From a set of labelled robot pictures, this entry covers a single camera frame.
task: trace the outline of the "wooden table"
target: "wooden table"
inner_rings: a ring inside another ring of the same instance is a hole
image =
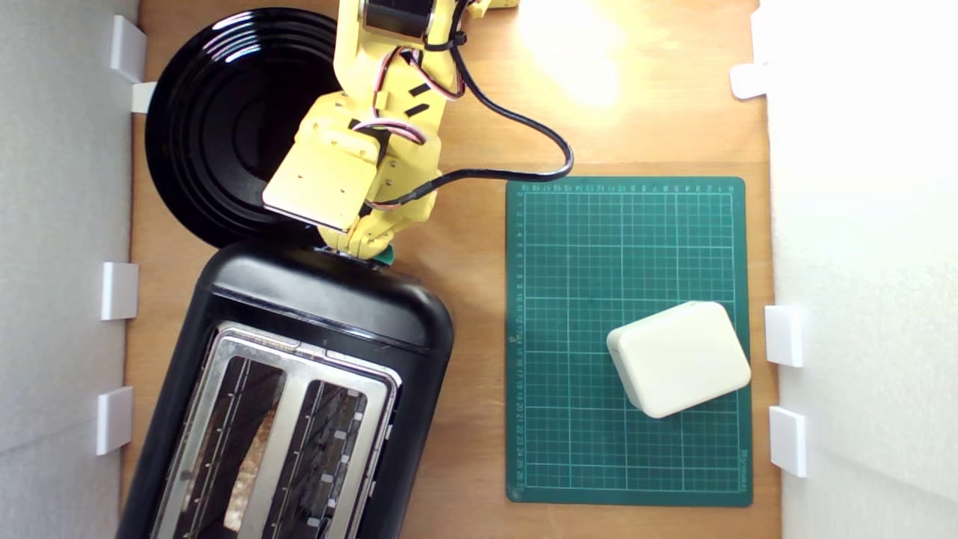
[[[147,74],[222,16],[279,2],[142,0]],[[455,317],[457,341],[423,456],[404,536],[778,537],[780,482],[768,462],[767,408],[778,401],[764,360],[763,306],[772,302],[768,146],[764,103],[737,102],[728,69],[751,60],[757,0],[522,0],[469,24],[464,48],[495,100],[563,133],[575,175],[737,175],[748,189],[748,269],[754,368],[755,503],[747,509],[513,504],[505,496],[504,185],[445,187],[428,223],[400,234],[401,270],[421,278]],[[286,6],[335,15],[335,0]],[[141,267],[140,315],[129,324],[126,383],[136,388],[124,486],[194,281],[213,250],[167,211],[150,183],[142,117],[134,121],[132,258]],[[559,153],[534,132],[471,97],[444,122],[446,170],[546,170]]]

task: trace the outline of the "wire bundle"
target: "wire bundle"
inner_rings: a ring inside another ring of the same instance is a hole
[[[461,98],[466,93],[466,88],[472,91],[476,96],[476,99],[479,100],[486,108],[503,116],[509,120],[522,124],[528,128],[535,129],[536,131],[542,133],[550,140],[556,143],[559,146],[559,149],[562,150],[562,154],[565,158],[565,162],[561,167],[555,169],[553,172],[549,173],[530,173],[530,172],[520,172],[520,171],[510,171],[510,170],[501,170],[501,169],[460,169],[457,171],[452,171],[450,173],[444,174],[442,176],[433,178],[429,181],[426,181],[416,189],[413,189],[409,193],[402,195],[401,197],[384,200],[380,202],[369,202],[371,206],[375,209],[388,210],[395,209],[407,202],[413,200],[421,199],[422,197],[432,193],[433,191],[439,189],[440,187],[464,179],[467,177],[481,177],[481,178],[491,178],[491,179],[505,179],[510,181],[528,181],[528,182],[548,182],[555,181],[562,177],[568,176],[572,172],[572,166],[574,164],[575,158],[572,153],[572,148],[569,146],[569,143],[565,141],[557,132],[548,126],[528,118],[517,112],[508,110],[507,108],[497,104],[491,100],[479,87],[475,79],[469,73],[469,70],[466,66],[466,61],[463,59],[462,53],[459,51],[459,46],[466,42],[466,34],[460,31],[460,24],[462,22],[463,13],[466,11],[466,7],[472,2],[472,0],[459,0],[456,5],[456,11],[453,15],[452,27],[449,32],[449,41],[443,45],[429,45],[426,44],[426,49],[430,51],[441,51],[448,50],[452,55],[452,60],[456,64],[457,70],[457,79],[458,87],[456,91],[450,91],[447,88],[443,88],[440,84],[432,79],[428,73],[422,68],[422,51],[417,51],[409,48],[398,47],[389,55],[383,58],[382,66],[379,70],[379,76],[376,79],[376,94],[382,90],[382,84],[385,79],[386,71],[389,69],[389,64],[393,61],[397,54],[406,52],[406,61],[409,62],[414,68],[417,68],[425,79],[425,83],[429,85],[434,91],[437,91],[441,95],[445,96],[450,101],[455,101]],[[378,111],[376,110],[376,105],[373,105],[373,115],[374,119],[361,124],[357,124],[354,129],[361,129],[360,126],[364,128],[376,128],[382,127],[384,129],[390,130],[394,134],[403,136],[417,144],[425,143],[425,134],[421,130],[413,126],[408,122],[402,122],[401,120],[393,120],[380,118]]]

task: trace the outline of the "grid lines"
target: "grid lines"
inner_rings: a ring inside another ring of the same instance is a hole
[[[510,498],[750,504],[749,388],[651,419],[605,348],[615,327],[708,300],[748,352],[741,180],[566,178],[508,201]]]

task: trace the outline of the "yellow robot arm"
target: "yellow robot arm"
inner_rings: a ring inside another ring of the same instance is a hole
[[[425,45],[449,41],[459,0],[430,3],[426,31],[410,35],[414,25],[377,26],[382,12],[371,0],[340,2],[333,64],[343,92],[316,100],[263,192],[267,207],[316,224],[328,246],[358,258],[379,255],[397,232],[426,221],[435,202],[431,193],[376,205],[439,175],[439,125],[465,91],[450,53]],[[516,3],[480,0],[468,13]]]

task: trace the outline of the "white panel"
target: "white panel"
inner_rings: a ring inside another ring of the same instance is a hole
[[[109,67],[135,0],[0,1],[0,537],[112,537],[120,456],[94,455],[97,395],[123,384],[100,321],[128,260],[129,82]]]
[[[760,6],[752,13],[752,63],[768,63],[775,50],[772,8]]]
[[[140,292],[140,267],[119,262],[103,263],[101,320],[135,318]]]
[[[768,409],[772,464],[798,478],[808,474],[805,428],[804,415],[777,406]]]
[[[782,406],[809,421],[786,538],[954,537],[958,5],[776,10],[775,297],[808,313],[807,365],[780,370]]]
[[[93,423],[0,453],[0,538],[107,539],[116,533],[120,454],[93,454]]]
[[[113,43],[110,47],[110,68],[124,79],[143,82],[147,65],[147,35],[122,15],[113,17]]]
[[[772,363],[800,367],[802,311],[784,305],[765,306],[765,357]]]
[[[117,450],[133,438],[133,388],[120,387],[97,398],[97,455]]]

